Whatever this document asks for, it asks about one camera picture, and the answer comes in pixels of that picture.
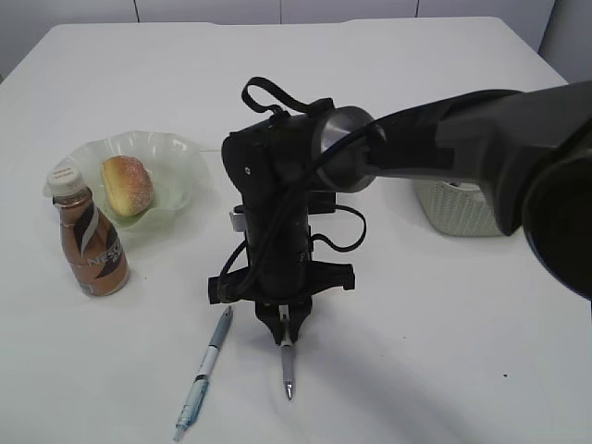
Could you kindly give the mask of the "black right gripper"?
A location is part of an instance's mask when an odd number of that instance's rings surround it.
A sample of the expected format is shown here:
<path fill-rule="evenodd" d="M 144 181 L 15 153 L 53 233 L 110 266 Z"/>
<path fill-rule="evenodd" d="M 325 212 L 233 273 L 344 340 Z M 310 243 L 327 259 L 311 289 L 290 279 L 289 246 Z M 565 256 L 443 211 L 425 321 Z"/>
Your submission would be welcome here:
<path fill-rule="evenodd" d="M 289 307 L 289 333 L 297 341 L 304 320 L 312 312 L 312 296 L 331 288 L 353 290 L 355 275 L 351 264 L 329 263 L 314 260 L 312 253 L 296 264 L 262 269 L 254 283 L 245 291 L 238 287 L 250 271 L 247 266 L 230 270 L 225 276 L 219 273 L 208 278 L 207 293 L 210 304 L 256 302 L 256 317 L 267 326 L 274 342 L 279 345 L 284 338 L 284 327 L 278 305 Z"/>

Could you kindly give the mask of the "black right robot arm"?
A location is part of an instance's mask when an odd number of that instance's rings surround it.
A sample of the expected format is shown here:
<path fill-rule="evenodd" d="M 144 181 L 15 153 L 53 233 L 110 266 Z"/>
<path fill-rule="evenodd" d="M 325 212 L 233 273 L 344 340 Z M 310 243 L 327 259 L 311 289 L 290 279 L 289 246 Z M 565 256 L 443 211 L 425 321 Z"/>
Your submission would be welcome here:
<path fill-rule="evenodd" d="M 322 193 L 355 193 L 378 177 L 474 183 L 504 235 L 522 230 L 552 276 L 590 297 L 589 82 L 469 92 L 378 119 L 329 98 L 302 103 L 262 77 L 251 85 L 274 103 L 243 91 L 265 119 L 221 147 L 242 199 L 234 226 L 248 264 L 209 278 L 210 303 L 251 301 L 275 341 L 297 339 L 314 295 L 355 284 L 351 265 L 313 259 L 308 216 L 335 210 Z"/>

